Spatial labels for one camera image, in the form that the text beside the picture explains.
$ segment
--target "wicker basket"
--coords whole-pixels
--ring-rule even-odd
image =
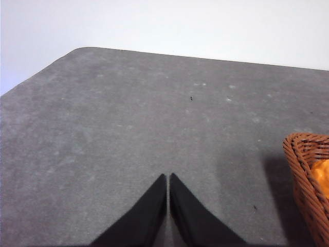
[[[310,168],[329,159],[329,136],[293,133],[283,149],[294,176],[294,198],[318,247],[329,246],[329,201],[314,179]]]

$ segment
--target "basket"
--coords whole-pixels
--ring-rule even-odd
[[[329,201],[310,169],[329,159],[329,136],[293,133],[283,149],[294,177],[294,199],[317,247],[329,246]]]

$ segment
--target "wall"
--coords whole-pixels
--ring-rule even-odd
[[[329,69],[329,1],[1,1],[1,94],[82,46]]]

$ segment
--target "gray carpet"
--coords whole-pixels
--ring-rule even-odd
[[[328,96],[328,71],[76,49],[1,97],[2,246],[88,244],[171,172],[247,242],[311,243],[281,143],[328,134]],[[184,246],[170,217],[155,246]]]

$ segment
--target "orange object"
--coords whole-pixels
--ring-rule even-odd
[[[323,193],[329,199],[329,160],[315,162],[312,165],[311,172],[319,182]]]

